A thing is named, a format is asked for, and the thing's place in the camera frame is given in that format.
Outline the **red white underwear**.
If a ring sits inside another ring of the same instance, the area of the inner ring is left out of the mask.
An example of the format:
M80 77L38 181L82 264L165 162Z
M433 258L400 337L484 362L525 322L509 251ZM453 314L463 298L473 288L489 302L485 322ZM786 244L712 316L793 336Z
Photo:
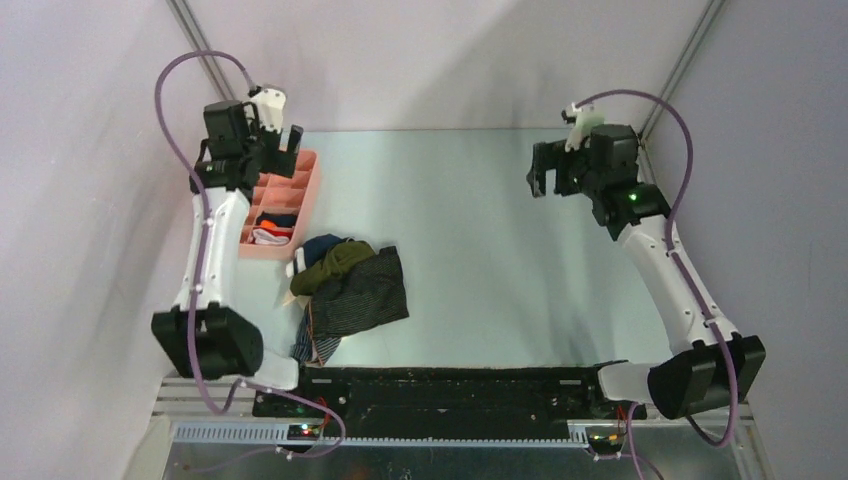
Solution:
M282 247L290 243L293 236L291 229L254 228L249 238L252 244L260 246Z

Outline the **navy orange underwear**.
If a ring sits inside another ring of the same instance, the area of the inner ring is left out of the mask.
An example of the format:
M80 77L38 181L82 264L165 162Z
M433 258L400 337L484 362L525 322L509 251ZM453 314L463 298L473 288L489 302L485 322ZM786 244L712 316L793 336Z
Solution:
M293 228L298 215L294 213L272 213L265 211L256 218L255 225L262 228L286 229Z

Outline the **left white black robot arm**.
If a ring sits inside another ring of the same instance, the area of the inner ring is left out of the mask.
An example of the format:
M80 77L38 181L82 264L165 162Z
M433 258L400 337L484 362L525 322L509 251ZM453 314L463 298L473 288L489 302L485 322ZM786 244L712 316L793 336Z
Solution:
M303 129L283 127L285 97L269 89L203 110L207 131L190 163L193 231L180 289L151 330L183 378L250 377L264 358L260 330L234 304L242 228L261 175L293 175Z

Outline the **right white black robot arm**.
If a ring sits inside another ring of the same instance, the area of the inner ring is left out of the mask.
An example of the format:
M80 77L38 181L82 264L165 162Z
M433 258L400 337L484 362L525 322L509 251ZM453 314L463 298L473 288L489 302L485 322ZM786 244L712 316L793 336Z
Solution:
M756 335L723 314L695 271L661 190L641 180L639 139L628 125L601 124L577 143L539 142L526 176L535 198L583 195L596 222L635 265L662 320L671 356L651 365L617 361L581 392L585 411L606 418L622 401L668 419L743 402L766 358Z

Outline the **dark blue underwear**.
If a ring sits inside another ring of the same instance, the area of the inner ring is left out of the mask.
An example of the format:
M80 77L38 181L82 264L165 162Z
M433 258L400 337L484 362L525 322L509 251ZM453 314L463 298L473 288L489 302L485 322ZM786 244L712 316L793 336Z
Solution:
M303 271L311 267L323 259L330 249L345 241L347 241L347 238L334 234L324 234L307 240L297 250L296 258L299 269Z

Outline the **olive green underwear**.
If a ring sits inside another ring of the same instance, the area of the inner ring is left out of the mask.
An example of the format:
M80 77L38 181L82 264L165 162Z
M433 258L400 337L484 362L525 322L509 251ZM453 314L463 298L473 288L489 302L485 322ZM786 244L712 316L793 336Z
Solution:
M289 291L294 296L311 296L330 280L340 280L356 265L376 255L373 247L359 240L344 241L333 246L312 266L296 274Z

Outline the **dark striped underwear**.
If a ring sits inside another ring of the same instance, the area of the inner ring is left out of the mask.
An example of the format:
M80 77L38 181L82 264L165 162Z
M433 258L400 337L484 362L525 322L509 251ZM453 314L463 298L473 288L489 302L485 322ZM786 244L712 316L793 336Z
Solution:
M304 309L289 350L300 364L323 366L343 338L409 316L402 262L394 246L376 251L311 296L294 296L290 291L289 296Z

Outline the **pink divided storage tray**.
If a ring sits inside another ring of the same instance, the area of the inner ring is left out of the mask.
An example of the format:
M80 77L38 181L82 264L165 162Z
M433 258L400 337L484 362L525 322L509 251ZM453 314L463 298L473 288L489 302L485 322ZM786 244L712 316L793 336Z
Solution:
M248 259L281 260L292 258L307 237L307 231L321 184L321 167L314 150L299 153L296 170L292 178L262 173L253 189L253 197L247 219L242 227L239 256ZM297 223L291 229L293 236L289 244L282 247L260 246L251 243L250 232L257 228L256 218L263 212L294 213Z

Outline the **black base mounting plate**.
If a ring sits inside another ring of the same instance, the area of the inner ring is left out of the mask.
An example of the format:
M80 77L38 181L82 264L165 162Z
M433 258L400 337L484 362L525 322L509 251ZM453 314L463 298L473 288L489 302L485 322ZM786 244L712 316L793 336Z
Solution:
M295 397L259 393L257 418L315 419L349 439L568 440L577 421L623 426L598 367L304 367Z

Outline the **left aluminium corner post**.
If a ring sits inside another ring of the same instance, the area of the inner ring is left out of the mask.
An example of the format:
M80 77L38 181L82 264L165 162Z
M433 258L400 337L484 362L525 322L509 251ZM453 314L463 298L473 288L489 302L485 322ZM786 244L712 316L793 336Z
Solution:
M165 120L162 98L164 84L177 67L190 60L198 60L212 75L213 84L220 87L224 94L222 100L203 108L202 119L207 133L206 148L214 158L241 156L248 150L250 144L258 140L259 134L256 132L258 114L256 112L249 114L247 112L249 104L236 99L233 92L227 88L217 61L222 59L236 67L248 87L248 93L259 85L235 56L211 48L186 1L170 1L168 5L174 11L193 49L171 60L157 77L154 86L154 107L160 129L174 153L179 154L181 150Z

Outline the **aluminium corner post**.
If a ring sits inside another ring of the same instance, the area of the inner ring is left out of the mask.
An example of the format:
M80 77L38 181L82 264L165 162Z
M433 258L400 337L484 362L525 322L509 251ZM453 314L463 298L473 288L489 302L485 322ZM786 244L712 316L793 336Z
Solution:
M222 100L203 108L202 119L207 133L206 148L214 158L241 156L248 150L250 144L258 140L259 134L256 132L258 114L256 112L249 114L247 112L249 104L236 99L233 92L227 88L217 61L222 59L236 67L248 87L248 93L259 85L235 56L211 48L186 1L170 1L168 5L174 11L193 49L171 60L157 77L154 86L154 107L160 129L174 153L179 154L181 150L165 120L162 98L164 84L177 67L190 60L198 60L212 75L213 84L220 87L224 94Z
M727 4L727 0L709 0L705 4L660 89L658 97L665 103L672 103L680 84L693 66Z

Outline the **right aluminium corner post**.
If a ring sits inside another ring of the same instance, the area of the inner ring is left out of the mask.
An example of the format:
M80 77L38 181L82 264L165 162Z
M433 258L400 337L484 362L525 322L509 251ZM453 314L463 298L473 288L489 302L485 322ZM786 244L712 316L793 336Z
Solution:
M705 4L660 89L658 97L665 103L672 103L680 84L693 66L727 4L727 0L709 0Z

